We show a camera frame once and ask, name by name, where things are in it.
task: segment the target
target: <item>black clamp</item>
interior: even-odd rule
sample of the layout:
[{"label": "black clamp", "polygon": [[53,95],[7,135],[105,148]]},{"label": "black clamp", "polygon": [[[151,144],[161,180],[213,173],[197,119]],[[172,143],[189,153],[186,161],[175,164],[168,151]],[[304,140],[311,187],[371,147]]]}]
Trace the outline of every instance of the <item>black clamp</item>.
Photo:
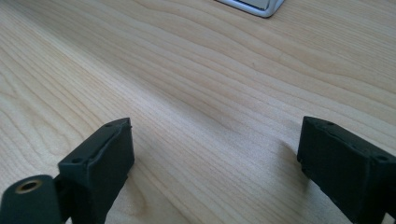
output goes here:
[{"label": "black clamp", "polygon": [[396,158],[340,126],[304,117],[297,160],[353,223],[396,218]]},{"label": "black clamp", "polygon": [[103,224],[134,164],[129,119],[98,129],[58,164],[59,175],[25,178],[3,195],[0,224]]}]

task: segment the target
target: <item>black bracket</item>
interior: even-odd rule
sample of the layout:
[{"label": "black bracket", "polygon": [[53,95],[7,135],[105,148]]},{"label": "black bracket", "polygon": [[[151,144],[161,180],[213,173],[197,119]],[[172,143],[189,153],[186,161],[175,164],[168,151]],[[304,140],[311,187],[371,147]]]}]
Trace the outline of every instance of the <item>black bracket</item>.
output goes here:
[{"label": "black bracket", "polygon": [[25,178],[9,187],[0,224],[103,224],[134,164],[130,119],[98,129],[58,164],[59,175]]},{"label": "black bracket", "polygon": [[351,222],[396,218],[396,158],[388,152],[327,120],[304,117],[297,160]]}]

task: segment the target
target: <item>light wood surface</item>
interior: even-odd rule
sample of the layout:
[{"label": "light wood surface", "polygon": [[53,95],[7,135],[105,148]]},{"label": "light wood surface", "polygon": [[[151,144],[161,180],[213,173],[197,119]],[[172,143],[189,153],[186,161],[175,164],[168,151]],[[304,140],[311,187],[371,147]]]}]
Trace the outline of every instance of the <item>light wood surface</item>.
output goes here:
[{"label": "light wood surface", "polygon": [[0,191],[130,117],[106,223],[349,223],[296,161],[303,116],[396,155],[396,2],[0,0]]}]

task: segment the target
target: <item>wood grain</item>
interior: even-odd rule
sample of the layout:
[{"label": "wood grain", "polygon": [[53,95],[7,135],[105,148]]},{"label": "wood grain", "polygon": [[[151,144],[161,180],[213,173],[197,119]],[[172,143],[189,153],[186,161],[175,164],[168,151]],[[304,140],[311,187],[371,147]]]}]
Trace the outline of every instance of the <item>wood grain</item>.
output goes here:
[{"label": "wood grain", "polygon": [[295,159],[305,115],[396,155],[396,3],[0,0],[0,191],[131,117],[107,223],[349,223]]}]

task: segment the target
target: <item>tabletop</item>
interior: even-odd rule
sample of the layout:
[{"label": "tabletop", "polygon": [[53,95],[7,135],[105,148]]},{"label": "tabletop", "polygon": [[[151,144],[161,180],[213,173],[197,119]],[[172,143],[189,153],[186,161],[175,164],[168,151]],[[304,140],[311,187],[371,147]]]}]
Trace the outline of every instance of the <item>tabletop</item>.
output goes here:
[{"label": "tabletop", "polygon": [[296,160],[303,116],[396,155],[396,2],[0,0],[0,191],[131,118],[106,223],[350,223]]}]

